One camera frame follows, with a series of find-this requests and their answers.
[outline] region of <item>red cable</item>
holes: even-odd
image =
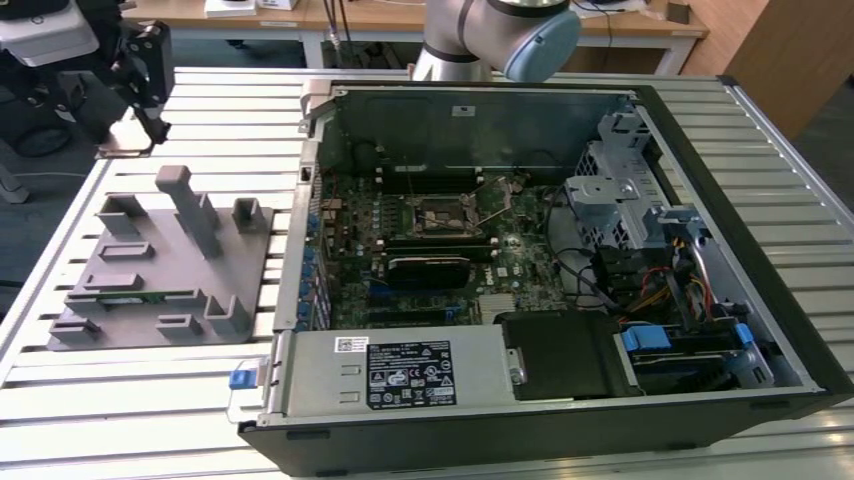
[[[643,275],[643,280],[640,281],[640,297],[644,296],[645,294],[645,287],[647,287],[647,282],[649,281],[649,275],[655,272],[661,272],[669,270],[669,267],[655,267],[655,268],[649,268],[645,271],[645,274]]]

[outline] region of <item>floor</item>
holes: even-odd
[[[296,42],[246,42],[237,50],[221,41],[176,40],[174,64],[210,67],[300,67],[301,48]],[[32,112],[0,101],[0,118],[18,118]],[[854,208],[854,85],[846,84],[807,130],[795,140],[795,147],[818,170],[842,200]],[[0,140],[10,133],[0,128]],[[61,152],[24,159],[0,141],[0,161],[13,173],[86,173],[93,164],[93,148],[76,139]],[[0,280],[24,281],[48,243],[56,225],[82,182],[69,176],[20,178],[30,191],[22,205],[0,203]],[[0,287],[0,318],[8,311],[16,291]]]

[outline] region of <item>sticker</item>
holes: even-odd
[[[372,410],[456,405],[451,342],[381,343],[367,351]]]
[[[296,28],[296,22],[260,22],[261,27],[286,27]]]
[[[472,105],[453,105],[451,107],[451,116],[452,117],[473,117],[475,116],[476,107]]]
[[[334,353],[364,352],[369,337],[334,337]]]

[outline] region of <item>blue latch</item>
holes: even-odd
[[[232,390],[249,390],[256,388],[257,370],[234,370],[228,375],[228,388]]]
[[[735,325],[735,333],[741,341],[741,345],[747,346],[752,343],[752,332],[749,331],[747,324],[739,323]]]
[[[635,350],[661,350],[671,347],[664,327],[659,325],[628,327],[620,336],[628,352]]]

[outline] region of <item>barcode sticker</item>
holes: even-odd
[[[334,337],[334,353],[365,352],[368,339],[368,337]]]
[[[296,28],[296,22],[260,22],[261,27],[286,27]]]

